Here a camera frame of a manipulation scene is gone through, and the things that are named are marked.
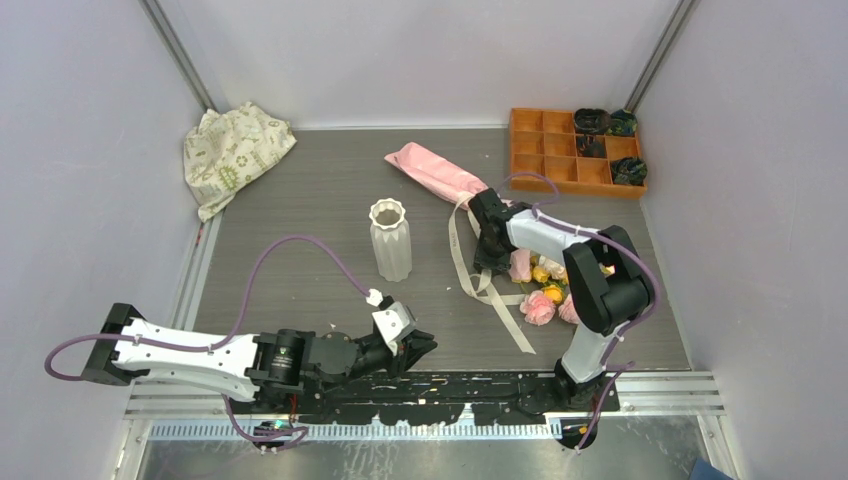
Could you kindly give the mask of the pink flower bouquet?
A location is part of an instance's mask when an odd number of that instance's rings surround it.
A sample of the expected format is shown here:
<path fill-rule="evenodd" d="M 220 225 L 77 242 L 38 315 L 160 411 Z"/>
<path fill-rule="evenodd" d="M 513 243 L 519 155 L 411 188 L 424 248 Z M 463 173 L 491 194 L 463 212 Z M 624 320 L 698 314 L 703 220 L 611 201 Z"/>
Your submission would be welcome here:
<path fill-rule="evenodd" d="M 439 198 L 459 203 L 464 211 L 469 210 L 464 197 L 487 188 L 477 176 L 414 142 L 387 154 L 384 160 Z M 518 303 L 525 322 L 541 326 L 558 317 L 570 324 L 580 323 L 572 295 L 566 291 L 564 266 L 527 249 L 517 249 L 511 253 L 508 275 L 522 286 L 536 284 L 532 291 L 523 292 Z"/>

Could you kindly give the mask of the cream printed ribbon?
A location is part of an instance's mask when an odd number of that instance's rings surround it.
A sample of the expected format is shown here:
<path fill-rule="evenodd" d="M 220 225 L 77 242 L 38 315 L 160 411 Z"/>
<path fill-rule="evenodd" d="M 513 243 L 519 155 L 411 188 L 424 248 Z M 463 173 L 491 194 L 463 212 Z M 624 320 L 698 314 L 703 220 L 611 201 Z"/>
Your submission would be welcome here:
<path fill-rule="evenodd" d="M 465 209 L 469 224 L 475 237 L 480 235 L 479 223 L 471 213 L 467 202 L 473 197 L 471 193 L 461 193 L 454 203 L 453 210 L 448 217 L 448 239 L 452 263 L 456 270 L 457 278 L 461 290 L 470 298 L 490 306 L 497 317 L 500 319 L 507 332 L 522 353 L 535 355 L 536 350 L 531 345 L 510 312 L 510 307 L 517 307 L 524 300 L 524 294 L 511 294 L 502 296 L 496 286 L 492 283 L 492 273 L 488 269 L 484 269 L 481 273 L 471 272 L 466 265 L 460 237 L 457 229 L 456 216 L 459 210 Z"/>

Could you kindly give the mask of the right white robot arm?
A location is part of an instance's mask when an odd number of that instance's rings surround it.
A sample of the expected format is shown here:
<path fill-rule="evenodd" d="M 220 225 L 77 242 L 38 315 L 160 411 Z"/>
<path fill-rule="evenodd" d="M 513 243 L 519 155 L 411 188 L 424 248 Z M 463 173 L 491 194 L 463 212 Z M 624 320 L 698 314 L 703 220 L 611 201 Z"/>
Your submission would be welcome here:
<path fill-rule="evenodd" d="M 467 205 L 480 227 L 473 265 L 507 272 L 519 249 L 540 254 L 566 270 L 580 324 L 554 367 L 553 397 L 567 410 L 594 396 L 619 335 L 656 306 L 659 282 L 619 226 L 586 229 L 554 219 L 523 202 L 505 203 L 493 189 Z"/>

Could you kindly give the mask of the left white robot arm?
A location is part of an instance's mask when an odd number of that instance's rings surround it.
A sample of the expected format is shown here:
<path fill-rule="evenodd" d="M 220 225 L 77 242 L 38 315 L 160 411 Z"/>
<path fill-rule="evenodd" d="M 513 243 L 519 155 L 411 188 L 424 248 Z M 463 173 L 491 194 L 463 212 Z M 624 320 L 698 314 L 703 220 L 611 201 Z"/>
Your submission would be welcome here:
<path fill-rule="evenodd" d="M 396 378 L 437 347 L 399 302 L 385 301 L 372 320 L 371 334 L 360 338 L 281 329 L 224 340 L 150 323 L 133 306 L 116 303 L 82 378 L 109 386 L 137 378 L 187 385 L 277 413 L 293 395 L 321 398 L 375 372 Z"/>

